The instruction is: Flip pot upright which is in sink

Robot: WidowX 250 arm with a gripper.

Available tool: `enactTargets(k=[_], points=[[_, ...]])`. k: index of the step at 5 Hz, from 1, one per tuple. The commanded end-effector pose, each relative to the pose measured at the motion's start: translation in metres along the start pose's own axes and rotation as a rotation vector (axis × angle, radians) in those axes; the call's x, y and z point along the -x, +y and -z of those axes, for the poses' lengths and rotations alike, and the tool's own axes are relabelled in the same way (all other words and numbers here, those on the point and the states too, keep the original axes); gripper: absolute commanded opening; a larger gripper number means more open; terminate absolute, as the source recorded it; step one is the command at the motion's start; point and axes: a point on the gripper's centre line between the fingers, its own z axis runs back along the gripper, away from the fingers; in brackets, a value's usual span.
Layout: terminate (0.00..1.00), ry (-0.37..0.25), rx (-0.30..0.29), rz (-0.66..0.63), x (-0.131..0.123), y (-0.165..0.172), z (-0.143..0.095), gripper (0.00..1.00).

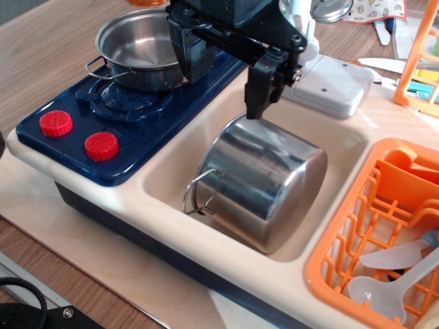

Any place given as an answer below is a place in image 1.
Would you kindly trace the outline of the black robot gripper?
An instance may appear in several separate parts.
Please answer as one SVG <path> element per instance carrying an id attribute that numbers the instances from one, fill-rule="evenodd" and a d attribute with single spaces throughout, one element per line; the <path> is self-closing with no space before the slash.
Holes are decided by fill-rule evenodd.
<path id="1" fill-rule="evenodd" d="M 299 54 L 307 40 L 278 1 L 171 1 L 166 12 L 188 83 L 195 84 L 215 64 L 215 47 L 252 66 L 245 85 L 247 119 L 261 119 L 284 87 L 299 79 Z"/>

